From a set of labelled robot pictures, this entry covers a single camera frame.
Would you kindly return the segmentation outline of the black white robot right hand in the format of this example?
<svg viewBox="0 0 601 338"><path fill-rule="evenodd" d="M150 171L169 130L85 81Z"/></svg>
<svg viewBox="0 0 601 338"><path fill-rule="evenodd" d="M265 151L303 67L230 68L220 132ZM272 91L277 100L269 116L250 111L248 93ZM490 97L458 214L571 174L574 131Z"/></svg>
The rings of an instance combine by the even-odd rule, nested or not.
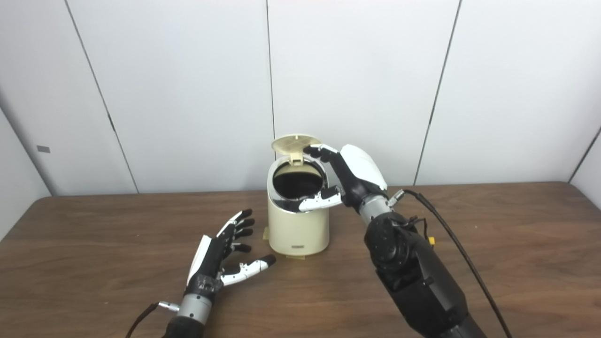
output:
<svg viewBox="0 0 601 338"><path fill-rule="evenodd" d="M343 204L359 212L372 195L386 195L388 185L373 158L361 148L346 144L340 151L326 144L311 144L303 152L314 160L329 163L340 186L326 188L301 202L298 210L328 209Z"/></svg>

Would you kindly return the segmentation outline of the black white robot left hand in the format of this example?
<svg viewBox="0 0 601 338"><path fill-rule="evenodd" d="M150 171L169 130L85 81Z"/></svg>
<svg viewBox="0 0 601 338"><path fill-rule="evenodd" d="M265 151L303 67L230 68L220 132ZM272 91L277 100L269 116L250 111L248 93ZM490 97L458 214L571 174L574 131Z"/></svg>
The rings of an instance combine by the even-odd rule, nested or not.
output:
<svg viewBox="0 0 601 338"><path fill-rule="evenodd" d="M249 253L251 246L238 239L251 236L255 220L253 210L245 209L232 216L214 236L204 235L194 255L183 295L211 300L225 286L240 283L272 267L277 261L272 254L230 267L223 263L234 252Z"/></svg>

